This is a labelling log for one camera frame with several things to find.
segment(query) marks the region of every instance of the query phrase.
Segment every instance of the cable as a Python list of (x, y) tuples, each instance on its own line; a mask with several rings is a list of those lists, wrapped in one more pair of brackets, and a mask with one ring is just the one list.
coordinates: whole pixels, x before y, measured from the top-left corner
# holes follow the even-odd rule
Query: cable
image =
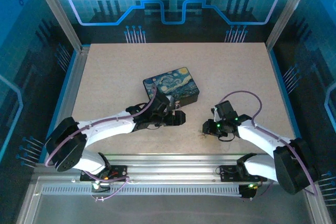
[(157, 129), (159, 129), (161, 127), (161, 125), (160, 126), (158, 126), (157, 128), (155, 128), (155, 129), (151, 129), (151, 128), (146, 128), (146, 130), (151, 130), (151, 131), (155, 131), (155, 130), (157, 130)]
[(63, 145), (65, 145), (69, 140), (71, 140), (74, 136), (76, 136), (78, 133), (84, 131), (84, 130), (87, 130), (93, 126), (96, 126), (98, 124), (101, 124), (101, 123), (105, 123), (105, 122), (109, 122), (109, 121), (114, 121), (114, 120), (122, 120), (122, 119), (128, 119), (128, 118), (134, 118), (138, 115), (141, 115), (143, 112), (145, 112), (153, 103), (154, 99), (155, 99), (155, 96), (156, 96), (156, 91), (157, 91), (157, 88), (156, 88), (156, 85), (153, 85), (152, 86), (152, 89), (153, 89), (153, 97), (152, 99), (149, 101), (149, 103), (146, 105), (146, 107), (144, 107), (140, 112), (136, 113), (136, 114), (133, 114), (133, 115), (126, 115), (126, 116), (121, 116), (121, 117), (114, 117), (114, 118), (106, 118), (106, 119), (102, 119), (102, 120), (99, 120), (99, 121), (96, 121), (92, 124), (88, 124), (88, 125), (85, 125), (84, 127), (76, 130), (75, 132), (73, 132), (72, 134), (70, 134), (69, 136), (67, 136), (53, 151), (52, 153), (50, 153), (50, 155), (48, 156), (46, 162), (45, 162), (45, 166), (46, 167), (52, 167), (53, 165), (50, 165), (50, 161), (51, 159), (53, 158), (53, 156), (55, 156), (55, 154), (62, 148)]
[(228, 96), (230, 96), (230, 95), (232, 95), (232, 94), (235, 94), (235, 93), (248, 93), (248, 94), (253, 95), (255, 98), (257, 98), (257, 100), (259, 101), (259, 109), (258, 109), (258, 111), (252, 116), (252, 120), (251, 120), (252, 125), (253, 125), (256, 129), (258, 129), (259, 131), (261, 131), (261, 132), (263, 132), (263, 133), (269, 135), (270, 137), (273, 137), (273, 138), (276, 139), (276, 140), (279, 140), (282, 144), (284, 144), (284, 145), (285, 145), (285, 146), (286, 146), (286, 147), (293, 153), (293, 155), (295, 156), (295, 158), (296, 158), (297, 161), (299, 162), (299, 164), (300, 164), (300, 166), (301, 166), (303, 172), (305, 173), (305, 175), (306, 175), (306, 177), (307, 177), (307, 179), (308, 179), (308, 181), (309, 181), (311, 187), (313, 188), (313, 193), (314, 193), (314, 195), (317, 196), (317, 195), (318, 195), (318, 192), (317, 192), (316, 186), (315, 186), (315, 184), (314, 184), (314, 181), (313, 181), (313, 179), (311, 178), (311, 176), (310, 176), (310, 174), (309, 174), (309, 172), (308, 172), (308, 170), (307, 170), (305, 164), (303, 163), (302, 159), (300, 158), (299, 154), (297, 154), (297, 152), (294, 150), (294, 148), (293, 148), (292, 146), (290, 146), (290, 145), (289, 145), (285, 140), (283, 140), (282, 138), (280, 138), (280, 137), (274, 135), (273, 133), (271, 133), (271, 132), (269, 132), (269, 131), (267, 131), (267, 130), (264, 130), (264, 129), (258, 127), (257, 125), (255, 125), (254, 119), (255, 119), (256, 116), (261, 112), (262, 107), (263, 107), (263, 103), (261, 102), (261, 99), (260, 99), (256, 94), (254, 94), (254, 93), (252, 93), (252, 92), (250, 92), (250, 91), (246, 91), (246, 90), (238, 90), (238, 91), (231, 92), (231, 93), (227, 94), (226, 96), (224, 96), (224, 97), (221, 99), (221, 101), (220, 101), (219, 103), (222, 103)]
[[(217, 169), (218, 168), (221, 168), (220, 166), (218, 166), (216, 169), (215, 169), (215, 173), (217, 174), (217, 175), (221, 175), (221, 173), (218, 173), (217, 172)], [(228, 170), (226, 170), (226, 169), (224, 169), (224, 168), (222, 168), (222, 170), (224, 171), (224, 173), (231, 173), (231, 174), (235, 174), (235, 173), (237, 173), (238, 171), (236, 170), (235, 172), (229, 172)]]
[(93, 195), (91, 195), (91, 197), (92, 197), (93, 199), (95, 199), (96, 201), (97, 201), (97, 200), (99, 200), (99, 201), (104, 201), (104, 200), (106, 200), (106, 199), (112, 198), (112, 197), (115, 196), (118, 192), (120, 192), (122, 188), (124, 188), (124, 186), (128, 183), (128, 181), (129, 181), (129, 177), (126, 178), (125, 183), (122, 184), (121, 187), (120, 187), (118, 190), (116, 190), (113, 194), (111, 194), (111, 195), (109, 195), (109, 196), (106, 196), (106, 197), (104, 197), (104, 198), (101, 197), (100, 199), (99, 199), (98, 197), (95, 198)]
[(247, 91), (247, 90), (237, 90), (237, 91), (233, 91), (229, 94), (227, 94), (226, 96), (224, 96), (221, 101), (219, 103), (222, 103), (227, 97), (229, 97), (230, 95), (232, 94), (235, 94), (235, 93), (248, 93), (248, 94), (251, 94), (253, 95), (255, 98), (257, 98), (258, 102), (259, 102), (259, 109), (258, 111), (252, 116), (252, 124), (253, 126), (255, 126), (255, 123), (254, 123), (254, 119), (256, 118), (256, 116), (261, 112), (262, 110), (262, 107), (263, 107), (263, 103), (261, 102), (261, 99), (259, 98), (259, 96), (257, 96), (256, 94), (250, 92), (250, 91)]
[(227, 142), (231, 142), (231, 141), (233, 141), (233, 139), (235, 139), (236, 136), (233, 135), (233, 138), (230, 139), (230, 140), (223, 140), (223, 139), (220, 139), (220, 137), (221, 137), (221, 136), (218, 137), (218, 140), (219, 140), (219, 141), (224, 142), (224, 143), (227, 143)]
[(273, 184), (274, 184), (274, 181), (272, 181), (272, 182), (268, 185), (268, 187), (266, 188), (266, 190), (263, 191), (263, 192), (262, 192), (260, 195), (258, 195), (257, 197), (260, 197), (260, 196), (264, 195), (265, 193), (267, 193), (267, 192), (270, 190), (270, 188), (272, 187)]
[(105, 197), (105, 198), (95, 198), (93, 195), (91, 195), (92, 198), (94, 198), (95, 200), (100, 200), (100, 201), (104, 201), (106, 199), (109, 199), (109, 198), (112, 198), (114, 195), (116, 195), (118, 192), (120, 192), (120, 190), (128, 183), (130, 177), (129, 176), (123, 176), (123, 177), (120, 177), (120, 178), (111, 178), (111, 179), (101, 179), (101, 178), (98, 178), (96, 177), (95, 175), (87, 172), (86, 170), (83, 170), (83, 172), (85, 172), (90, 178), (93, 178), (97, 181), (100, 181), (100, 182), (114, 182), (114, 181), (119, 181), (119, 180), (122, 180), (122, 179), (125, 179), (125, 183), (122, 184), (122, 186), (117, 190), (115, 191), (113, 194)]

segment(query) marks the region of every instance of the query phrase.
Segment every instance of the purple cable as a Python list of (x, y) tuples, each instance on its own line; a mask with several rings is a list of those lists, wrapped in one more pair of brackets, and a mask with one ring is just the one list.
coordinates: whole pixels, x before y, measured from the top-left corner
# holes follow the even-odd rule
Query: purple cable
[(259, 102), (259, 109), (258, 111), (252, 116), (252, 124), (253, 126), (255, 126), (254, 124), (254, 119), (256, 118), (256, 116), (261, 112), (262, 110), (262, 107), (263, 107), (263, 103), (261, 102), (261, 99), (259, 98), (259, 96), (257, 96), (256, 94), (250, 92), (250, 91), (247, 91), (247, 90), (237, 90), (237, 91), (233, 91), (229, 94), (227, 94), (226, 96), (223, 97), (223, 99), (221, 99), (221, 101), (219, 103), (222, 103), (227, 97), (229, 97), (230, 95), (232, 94), (235, 94), (235, 93), (247, 93), (247, 94), (251, 94), (253, 95), (255, 98), (257, 98), (258, 102)]
[(112, 179), (101, 179), (101, 178), (98, 178), (98, 177), (92, 175), (91, 173), (89, 173), (89, 172), (87, 172), (87, 171), (85, 171), (85, 170), (84, 170), (83, 172), (85, 172), (89, 177), (91, 177), (91, 178), (93, 178), (93, 179), (95, 179), (95, 180), (101, 181), (101, 182), (113, 182), (113, 181), (118, 181), (118, 180), (126, 179), (126, 180), (125, 180), (125, 183), (122, 184), (122, 186), (121, 186), (118, 190), (116, 190), (113, 194), (111, 194), (111, 195), (109, 195), (109, 196), (107, 196), (107, 197), (105, 197), (105, 198), (100, 198), (100, 199), (98, 199), (97, 197), (95, 198), (93, 195), (91, 195), (92, 198), (94, 198), (95, 200), (100, 200), (100, 201), (104, 201), (104, 200), (106, 200), (106, 199), (112, 198), (114, 195), (116, 195), (118, 192), (120, 192), (120, 190), (121, 190), (122, 188), (124, 188), (124, 186), (127, 184), (127, 182), (128, 182), (129, 179), (130, 179), (129, 176), (123, 176), (123, 177), (120, 177), (120, 178), (112, 178)]
[(268, 187), (266, 188), (266, 190), (264, 192), (262, 192), (258, 197), (262, 196), (262, 195), (265, 195), (272, 187), (272, 185), (274, 184), (274, 181), (272, 181)]
[(122, 120), (122, 119), (127, 119), (127, 118), (133, 118), (133, 117), (136, 117), (138, 115), (141, 115), (143, 112), (145, 112), (153, 103), (154, 99), (155, 99), (155, 96), (156, 96), (156, 91), (157, 91), (157, 88), (156, 88), (156, 85), (153, 85), (152, 86), (152, 89), (153, 89), (153, 97), (152, 99), (150, 100), (150, 102), (146, 105), (146, 107), (144, 107), (141, 111), (139, 111), (138, 113), (136, 114), (133, 114), (133, 115), (125, 115), (125, 116), (121, 116), (121, 117), (114, 117), (114, 118), (106, 118), (106, 119), (102, 119), (102, 120), (99, 120), (99, 121), (96, 121), (92, 124), (88, 124), (78, 130), (76, 130), (75, 132), (73, 132), (72, 134), (70, 134), (69, 136), (67, 136), (53, 151), (52, 153), (50, 153), (50, 155), (48, 156), (46, 162), (45, 162), (45, 166), (46, 167), (52, 167), (53, 165), (49, 165), (51, 159), (53, 158), (53, 156), (55, 156), (55, 154), (62, 148), (63, 145), (65, 145), (69, 140), (71, 140), (75, 135), (77, 135), (78, 133), (84, 131), (84, 130), (87, 130), (89, 128), (91, 128), (92, 126), (95, 126), (97, 124), (100, 124), (100, 123), (105, 123), (105, 122), (109, 122), (109, 121), (114, 121), (114, 120)]
[(307, 179), (308, 179), (308, 181), (309, 181), (311, 187), (313, 188), (313, 194), (314, 194), (315, 196), (317, 196), (317, 195), (318, 195), (318, 192), (317, 192), (316, 186), (315, 186), (315, 184), (314, 184), (314, 181), (313, 181), (313, 179), (311, 178), (311, 176), (310, 176), (310, 174), (309, 174), (309, 172), (308, 172), (308, 170), (307, 170), (305, 164), (303, 163), (302, 159), (301, 159), (300, 156), (297, 154), (297, 152), (294, 150), (294, 148), (293, 148), (292, 146), (290, 146), (285, 140), (283, 140), (283, 139), (279, 138), (278, 136), (274, 135), (273, 133), (268, 132), (268, 131), (266, 131), (266, 130), (264, 130), (264, 129), (262, 129), (262, 128), (260, 128), (260, 127), (258, 127), (258, 126), (255, 125), (254, 119), (255, 119), (256, 116), (261, 112), (261, 109), (262, 109), (262, 107), (263, 107), (263, 103), (261, 102), (261, 99), (259, 98), (259, 96), (257, 96), (256, 94), (254, 94), (254, 93), (252, 93), (252, 92), (250, 92), (250, 91), (246, 91), (246, 90), (238, 90), (238, 91), (231, 92), (231, 93), (227, 94), (226, 96), (224, 96), (224, 97), (221, 99), (221, 101), (220, 101), (219, 103), (222, 103), (228, 96), (230, 96), (230, 95), (232, 95), (232, 94), (235, 94), (235, 93), (248, 93), (248, 94), (253, 95), (255, 98), (257, 98), (257, 100), (259, 101), (259, 109), (258, 109), (258, 111), (252, 116), (252, 121), (251, 121), (251, 122), (252, 122), (252, 125), (253, 125), (256, 129), (258, 129), (259, 131), (261, 131), (261, 132), (263, 132), (263, 133), (265, 133), (265, 134), (267, 134), (267, 135), (273, 137), (273, 138), (276, 139), (276, 140), (279, 140), (282, 144), (284, 144), (287, 148), (289, 148), (289, 150), (293, 153), (293, 155), (295, 156), (295, 158), (296, 158), (297, 161), (299, 162), (299, 164), (300, 164), (300, 166), (301, 166), (303, 172), (305, 173), (305, 175), (306, 175), (306, 177), (307, 177)]
[(107, 196), (107, 197), (105, 197), (105, 198), (100, 198), (100, 199), (99, 199), (99, 198), (97, 198), (97, 197), (95, 198), (93, 195), (91, 195), (91, 197), (94, 198), (95, 200), (100, 200), (100, 201), (104, 201), (104, 200), (106, 200), (106, 199), (112, 198), (114, 195), (116, 195), (118, 192), (120, 192), (120, 190), (121, 190), (122, 188), (124, 188), (124, 186), (127, 184), (128, 180), (129, 180), (129, 178), (127, 177), (125, 183), (122, 184), (121, 187), (120, 187), (118, 190), (116, 190), (113, 194), (111, 194), (111, 195), (109, 195), (109, 196)]

